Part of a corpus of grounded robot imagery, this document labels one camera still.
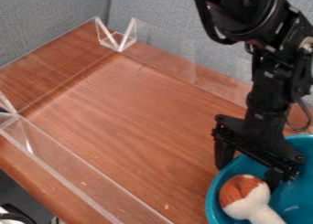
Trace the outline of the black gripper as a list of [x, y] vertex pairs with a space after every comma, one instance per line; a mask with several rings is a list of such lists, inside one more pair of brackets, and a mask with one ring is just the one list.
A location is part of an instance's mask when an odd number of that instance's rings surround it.
[[243, 119], [217, 114], [211, 131], [217, 168], [222, 170], [239, 151], [270, 168], [263, 174], [263, 182], [271, 192], [281, 181], [297, 177], [305, 161], [283, 137], [289, 111], [289, 107], [271, 112], [249, 107]]

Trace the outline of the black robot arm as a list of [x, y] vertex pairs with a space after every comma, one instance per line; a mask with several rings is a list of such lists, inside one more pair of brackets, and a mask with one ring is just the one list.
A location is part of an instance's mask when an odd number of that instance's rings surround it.
[[287, 0], [194, 0], [207, 36], [222, 45], [245, 44], [253, 86], [242, 119], [217, 115], [215, 166], [235, 152], [267, 167], [263, 182], [293, 180], [305, 157], [283, 137], [291, 105], [313, 88], [313, 24]]

